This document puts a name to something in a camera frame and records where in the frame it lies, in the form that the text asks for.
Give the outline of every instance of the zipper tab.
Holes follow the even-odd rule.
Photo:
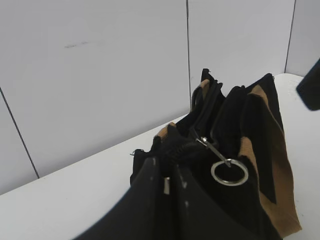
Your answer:
[[[210,149],[219,159],[221,159],[221,161],[231,168],[231,159],[225,158],[210,142],[208,142],[206,137],[202,136],[200,139],[196,138],[195,140]]]

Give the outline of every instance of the black bag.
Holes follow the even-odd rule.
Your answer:
[[[271,74],[227,97],[202,71],[191,111],[134,152],[131,188],[77,240],[280,240],[301,229]]]

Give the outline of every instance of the black object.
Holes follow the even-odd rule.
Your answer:
[[[296,91],[308,109],[320,109],[320,59],[299,83]]]
[[[134,151],[131,188],[76,240],[281,240],[301,229],[273,76],[227,97],[221,86],[202,71],[191,112]],[[246,174],[212,148],[246,180],[226,185]]]

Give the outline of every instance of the white wall panel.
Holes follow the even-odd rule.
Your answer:
[[[0,29],[0,83],[40,176],[189,108],[184,0],[3,0]]]
[[[283,73],[293,8],[294,0],[189,0],[192,89],[203,68],[224,93]]]
[[[320,58],[319,10],[319,0],[296,0],[287,73],[305,76]]]
[[[0,93],[0,195],[37,176]]]

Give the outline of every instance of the white table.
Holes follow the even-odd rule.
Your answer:
[[[295,202],[303,230],[287,240],[320,236],[318,145],[320,111],[296,93],[301,77],[275,77]],[[133,150],[149,150],[156,127],[116,146],[0,196],[0,240],[69,240],[99,220],[129,188]]]

